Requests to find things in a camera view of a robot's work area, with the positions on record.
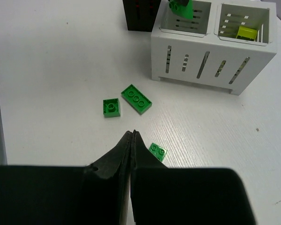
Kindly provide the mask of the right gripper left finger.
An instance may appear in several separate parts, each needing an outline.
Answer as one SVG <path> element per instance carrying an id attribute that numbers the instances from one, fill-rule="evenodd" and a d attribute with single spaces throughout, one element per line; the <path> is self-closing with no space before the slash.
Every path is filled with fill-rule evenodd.
<path id="1" fill-rule="evenodd" d="M 131 140 L 87 166 L 1 165 L 0 225 L 124 225 Z"/>

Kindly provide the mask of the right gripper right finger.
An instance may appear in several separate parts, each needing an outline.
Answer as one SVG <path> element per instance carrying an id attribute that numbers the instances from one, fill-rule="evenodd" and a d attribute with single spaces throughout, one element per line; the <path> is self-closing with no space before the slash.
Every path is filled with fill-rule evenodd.
<path id="1" fill-rule="evenodd" d="M 131 201 L 138 225 L 256 224 L 234 170 L 166 167 L 149 152 L 138 131 L 131 144 Z"/>

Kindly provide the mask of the lime and green lego stack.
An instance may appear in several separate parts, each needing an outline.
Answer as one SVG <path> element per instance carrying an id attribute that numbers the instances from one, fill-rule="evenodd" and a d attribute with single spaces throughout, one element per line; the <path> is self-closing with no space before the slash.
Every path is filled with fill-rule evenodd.
<path id="1" fill-rule="evenodd" d="M 256 29 L 239 26 L 236 39 L 255 41 L 258 36 Z"/>

